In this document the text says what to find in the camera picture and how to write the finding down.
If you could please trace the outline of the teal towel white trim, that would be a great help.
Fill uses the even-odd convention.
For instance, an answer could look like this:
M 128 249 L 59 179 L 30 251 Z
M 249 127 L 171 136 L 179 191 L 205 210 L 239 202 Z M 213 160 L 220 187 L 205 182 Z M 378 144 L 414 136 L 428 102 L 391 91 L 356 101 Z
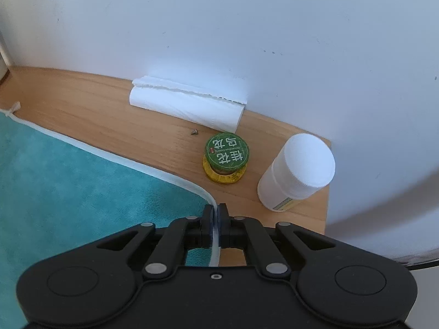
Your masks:
M 29 265 L 152 220 L 198 215 L 201 187 L 53 134 L 1 112 L 1 302 Z

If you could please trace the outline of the red lid patterned tumbler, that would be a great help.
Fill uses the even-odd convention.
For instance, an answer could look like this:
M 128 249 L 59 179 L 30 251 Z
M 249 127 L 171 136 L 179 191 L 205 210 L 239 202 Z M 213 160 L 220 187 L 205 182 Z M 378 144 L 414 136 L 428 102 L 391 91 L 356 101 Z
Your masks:
M 4 46 L 3 37 L 0 38 L 0 80 L 3 83 L 4 79 L 9 74 L 7 52 Z

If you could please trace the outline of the green lid yellow tin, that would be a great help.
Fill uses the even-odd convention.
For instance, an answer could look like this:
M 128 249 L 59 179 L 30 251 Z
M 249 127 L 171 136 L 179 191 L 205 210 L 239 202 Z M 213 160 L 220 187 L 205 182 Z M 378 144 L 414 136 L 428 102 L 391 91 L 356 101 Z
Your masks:
M 205 144 L 202 166 L 208 178 L 216 183 L 236 183 L 246 172 L 248 162 L 249 147 L 236 134 L 220 132 Z

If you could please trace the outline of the white pill bottle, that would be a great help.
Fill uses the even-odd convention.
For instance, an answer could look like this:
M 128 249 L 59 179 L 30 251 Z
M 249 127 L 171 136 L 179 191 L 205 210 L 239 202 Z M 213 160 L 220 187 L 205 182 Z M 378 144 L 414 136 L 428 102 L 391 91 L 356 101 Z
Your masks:
M 329 146 L 311 134 L 296 134 L 284 144 L 257 185 L 265 208 L 285 212 L 332 181 L 336 162 Z

